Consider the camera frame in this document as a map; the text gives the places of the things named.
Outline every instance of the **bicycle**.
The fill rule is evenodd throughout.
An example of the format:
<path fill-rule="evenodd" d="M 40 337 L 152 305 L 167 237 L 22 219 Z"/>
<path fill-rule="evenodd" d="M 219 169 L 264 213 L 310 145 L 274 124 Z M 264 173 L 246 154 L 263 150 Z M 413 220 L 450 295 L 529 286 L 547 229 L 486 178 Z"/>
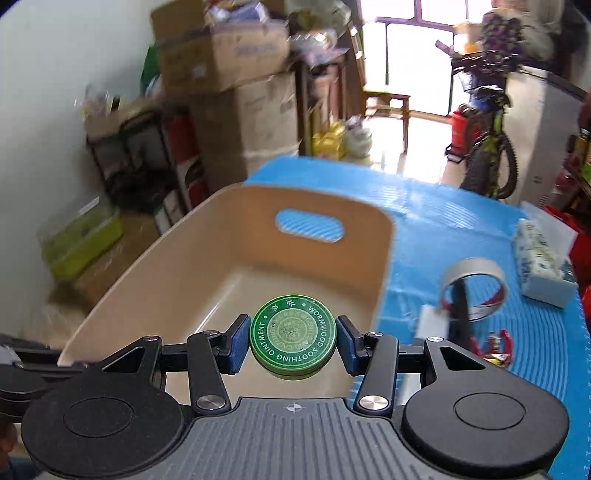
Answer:
<path fill-rule="evenodd" d="M 519 67 L 518 55 L 511 55 L 498 60 L 496 52 L 484 51 L 460 56 L 449 49 L 437 47 L 452 57 L 452 75 L 471 74 L 471 80 L 486 79 L 494 83 L 505 83 L 510 72 Z M 476 139 L 466 156 L 466 175 L 460 185 L 463 190 L 494 199 L 506 199 L 517 186 L 518 167 L 513 146 L 503 130 L 505 107 L 511 107 L 511 100 L 499 85 L 466 86 L 462 77 L 460 81 L 464 90 L 472 94 L 472 102 L 476 104 L 482 116 L 470 120 L 466 127 L 466 139 L 470 138 L 472 128 L 480 125 L 484 133 Z"/>

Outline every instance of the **white appliance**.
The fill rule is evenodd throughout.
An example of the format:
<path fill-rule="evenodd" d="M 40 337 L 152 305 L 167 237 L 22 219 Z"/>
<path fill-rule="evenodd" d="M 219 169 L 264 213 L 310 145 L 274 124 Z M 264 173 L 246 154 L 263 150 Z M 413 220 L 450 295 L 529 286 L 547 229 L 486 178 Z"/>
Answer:
<path fill-rule="evenodd" d="M 515 148 L 519 179 L 510 205 L 523 200 L 543 207 L 566 156 L 569 135 L 578 134 L 577 116 L 586 92 L 545 70 L 523 67 L 512 73 L 506 92 L 512 107 L 505 132 Z"/>

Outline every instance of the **green bicycle frame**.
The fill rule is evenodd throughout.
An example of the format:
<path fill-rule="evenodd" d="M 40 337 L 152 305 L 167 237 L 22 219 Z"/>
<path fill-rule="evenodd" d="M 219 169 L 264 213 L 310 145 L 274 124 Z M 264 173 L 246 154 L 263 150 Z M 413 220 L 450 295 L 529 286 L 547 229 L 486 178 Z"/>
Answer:
<path fill-rule="evenodd" d="M 491 115 L 491 127 L 475 142 L 474 147 L 476 148 L 476 146 L 478 146 L 478 148 L 481 148 L 491 154 L 491 168 L 489 170 L 491 189 L 487 196 L 496 198 L 499 190 L 497 175 L 499 172 L 499 165 L 501 163 L 501 149 L 499 147 L 499 143 L 501 141 L 501 134 L 503 132 L 505 106 L 500 102 L 495 102 Z"/>

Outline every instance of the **window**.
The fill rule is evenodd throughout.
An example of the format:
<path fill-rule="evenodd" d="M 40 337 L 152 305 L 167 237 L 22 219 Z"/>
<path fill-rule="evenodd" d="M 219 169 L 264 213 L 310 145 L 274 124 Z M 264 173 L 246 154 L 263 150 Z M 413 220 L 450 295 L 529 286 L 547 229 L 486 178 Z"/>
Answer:
<path fill-rule="evenodd" d="M 463 38 L 453 25 L 481 22 L 491 0 L 359 0 L 363 27 L 366 76 L 372 88 L 411 95 L 410 108 L 445 115 L 466 102 L 459 79 L 451 76 L 450 59 L 435 41 L 454 45 Z"/>
<path fill-rule="evenodd" d="M 362 0 L 365 21 L 373 22 L 378 17 L 409 19 L 414 17 L 414 0 Z"/>
<path fill-rule="evenodd" d="M 466 0 L 421 0 L 423 20 L 456 25 L 466 20 Z"/>

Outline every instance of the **green ointment tin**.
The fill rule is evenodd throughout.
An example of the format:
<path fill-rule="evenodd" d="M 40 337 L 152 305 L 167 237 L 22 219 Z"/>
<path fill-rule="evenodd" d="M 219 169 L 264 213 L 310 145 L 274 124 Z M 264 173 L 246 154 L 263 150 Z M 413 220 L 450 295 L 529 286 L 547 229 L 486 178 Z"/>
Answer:
<path fill-rule="evenodd" d="M 250 343 L 256 360 L 276 377 L 301 380 L 330 360 L 336 345 L 335 319 L 311 297 L 277 297 L 252 319 Z"/>

